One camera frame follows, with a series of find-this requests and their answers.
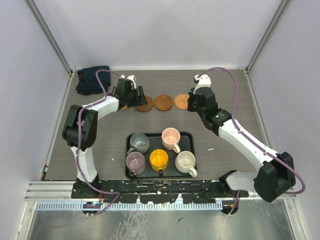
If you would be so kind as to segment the pink ceramic mug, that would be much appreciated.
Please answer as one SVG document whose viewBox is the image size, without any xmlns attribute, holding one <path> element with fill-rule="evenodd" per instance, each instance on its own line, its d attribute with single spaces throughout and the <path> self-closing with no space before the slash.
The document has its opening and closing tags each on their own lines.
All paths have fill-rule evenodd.
<svg viewBox="0 0 320 240">
<path fill-rule="evenodd" d="M 172 127 L 166 128 L 161 134 L 163 147 L 167 150 L 174 151 L 177 154 L 181 152 L 179 147 L 180 139 L 180 132 Z"/>
</svg>

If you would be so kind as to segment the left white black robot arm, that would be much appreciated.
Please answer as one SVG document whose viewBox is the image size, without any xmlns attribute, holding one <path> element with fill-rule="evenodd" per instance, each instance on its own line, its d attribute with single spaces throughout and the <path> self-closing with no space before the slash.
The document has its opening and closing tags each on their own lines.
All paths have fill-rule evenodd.
<svg viewBox="0 0 320 240">
<path fill-rule="evenodd" d="M 88 198 L 100 193 L 100 185 L 94 182 L 98 172 L 95 168 L 93 145 L 97 138 L 98 121 L 123 107 L 137 107 L 147 104 L 143 87 L 137 85 L 136 76 L 118 79 L 116 87 L 103 98 L 85 105 L 73 104 L 68 111 L 62 130 L 62 138 L 73 152 L 77 178 L 86 182 L 82 192 Z"/>
</svg>

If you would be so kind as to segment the brown wooden saucer coaster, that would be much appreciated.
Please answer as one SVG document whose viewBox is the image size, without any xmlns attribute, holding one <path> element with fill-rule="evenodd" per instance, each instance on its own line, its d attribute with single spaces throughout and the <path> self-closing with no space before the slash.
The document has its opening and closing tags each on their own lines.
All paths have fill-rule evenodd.
<svg viewBox="0 0 320 240">
<path fill-rule="evenodd" d="M 159 95 L 154 100 L 154 106 L 159 111 L 168 111 L 173 106 L 173 99 L 166 94 Z"/>
<path fill-rule="evenodd" d="M 148 112 L 154 106 L 153 99 L 150 96 L 146 95 L 145 99 L 147 100 L 147 104 L 135 107 L 139 112 Z"/>
</svg>

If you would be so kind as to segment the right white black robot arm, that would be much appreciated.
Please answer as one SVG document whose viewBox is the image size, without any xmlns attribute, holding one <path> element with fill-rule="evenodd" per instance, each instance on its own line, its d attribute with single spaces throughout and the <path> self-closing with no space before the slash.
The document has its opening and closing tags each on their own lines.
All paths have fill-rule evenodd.
<svg viewBox="0 0 320 240">
<path fill-rule="evenodd" d="M 268 203 L 296 184 L 294 162 L 287 153 L 278 153 L 247 132 L 225 109 L 219 108 L 210 87 L 191 88 L 189 112 L 196 112 L 203 125 L 216 136 L 229 142 L 254 166 L 256 172 L 230 170 L 219 178 L 219 191 L 231 197 L 236 191 L 257 193 Z"/>
</svg>

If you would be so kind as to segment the cream ceramic mug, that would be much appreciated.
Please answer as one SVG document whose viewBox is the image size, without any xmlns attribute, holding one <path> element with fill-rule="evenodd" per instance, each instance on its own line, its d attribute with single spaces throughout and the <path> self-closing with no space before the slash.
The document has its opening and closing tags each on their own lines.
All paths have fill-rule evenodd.
<svg viewBox="0 0 320 240">
<path fill-rule="evenodd" d="M 189 174 L 193 178 L 198 176 L 196 170 L 196 157 L 190 151 L 182 151 L 176 156 L 175 167 L 179 172 Z"/>
</svg>

